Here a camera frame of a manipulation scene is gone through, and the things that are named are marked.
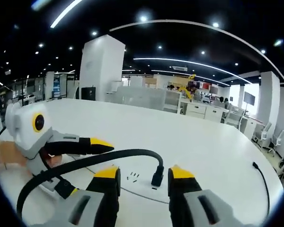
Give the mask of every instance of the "camera lens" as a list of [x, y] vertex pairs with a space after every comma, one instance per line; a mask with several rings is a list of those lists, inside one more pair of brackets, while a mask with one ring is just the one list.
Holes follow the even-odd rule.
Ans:
[[40, 131], [44, 126], [44, 117], [40, 114], [35, 119], [35, 127]]

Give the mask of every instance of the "ceiling vent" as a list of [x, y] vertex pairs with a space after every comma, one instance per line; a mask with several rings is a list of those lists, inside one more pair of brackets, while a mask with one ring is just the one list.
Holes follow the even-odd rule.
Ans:
[[173, 66], [174, 70], [184, 71], [187, 72], [187, 67], [180, 67], [180, 66]]

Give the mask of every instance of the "gray floor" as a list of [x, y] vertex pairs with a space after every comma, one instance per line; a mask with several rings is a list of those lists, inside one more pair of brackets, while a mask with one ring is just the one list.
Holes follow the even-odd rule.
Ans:
[[[255, 142], [253, 142], [253, 143], [258, 147], [259, 151], [261, 151], [263, 153], [263, 155], [267, 158], [267, 160], [270, 162], [270, 164], [273, 166], [273, 168], [275, 170], [278, 170], [279, 169], [278, 164], [279, 164], [281, 158], [277, 154], [275, 154], [275, 156], [273, 156], [272, 153], [267, 152], [268, 149], [265, 149], [265, 148], [261, 149], [261, 147], [258, 144], [256, 144]], [[284, 179], [282, 178], [280, 180], [281, 180], [282, 185], [284, 187]]]

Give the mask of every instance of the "white round table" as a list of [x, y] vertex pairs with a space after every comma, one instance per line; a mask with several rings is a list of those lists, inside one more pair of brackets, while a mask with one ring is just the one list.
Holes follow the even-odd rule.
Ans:
[[[127, 157], [89, 167], [94, 172], [112, 164], [121, 169], [123, 190], [116, 226], [142, 227], [155, 223], [157, 226], [172, 226], [168, 209], [167, 171], [175, 164], [191, 171], [202, 189], [212, 190], [231, 205], [234, 216], [244, 224], [262, 223], [267, 211], [264, 182], [252, 166], [253, 162], [258, 164], [266, 178], [271, 210], [283, 193], [282, 184], [270, 163], [251, 141], [232, 126], [104, 102], [62, 99], [44, 103], [54, 130], [97, 137], [112, 143], [115, 150], [142, 148], [162, 156], [164, 178], [157, 190], [152, 189], [151, 178], [158, 162], [151, 157]], [[12, 138], [5, 131], [0, 139]], [[72, 158], [63, 156], [63, 161], [72, 161]], [[24, 169], [15, 171], [10, 168], [0, 171], [1, 184], [14, 206], [27, 182], [24, 172]], [[81, 169], [64, 177], [74, 186], [84, 189], [92, 174], [87, 169]], [[18, 184], [18, 188], [9, 189], [10, 182]], [[54, 205], [53, 200], [37, 188], [24, 204], [24, 220], [28, 224], [45, 222], [53, 213]]]

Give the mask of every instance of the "black ceiling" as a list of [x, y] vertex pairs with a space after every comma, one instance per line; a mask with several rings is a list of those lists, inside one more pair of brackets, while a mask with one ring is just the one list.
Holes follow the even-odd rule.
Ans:
[[[141, 15], [146, 15], [149, 20], [186, 20], [208, 25], [218, 22], [221, 29], [259, 50], [265, 49], [266, 56], [284, 75], [284, 42], [281, 46], [273, 46], [279, 38], [284, 41], [284, 0], [265, 4], [254, 0], [82, 0], [55, 28], [50, 25], [73, 0], [47, 2], [39, 11], [34, 11], [32, 1], [0, 1], [1, 82], [9, 83], [27, 75], [30, 78], [43, 76], [48, 70], [79, 72], [85, 42], [105, 34], [126, 45], [124, 69], [136, 69], [135, 73], [174, 71], [170, 66], [176, 65], [188, 67], [188, 73], [195, 70], [196, 75], [211, 79], [231, 76], [182, 62], [133, 60], [136, 57], [159, 57], [196, 61], [237, 75], [272, 70], [279, 76], [257, 52], [208, 28], [155, 23], [109, 32], [111, 28], [139, 21]], [[98, 32], [96, 37], [91, 35], [92, 31]], [[38, 47], [40, 43], [44, 44], [43, 48]], [[7, 70], [11, 70], [10, 75], [5, 75]], [[249, 80], [259, 82], [258, 76]]]

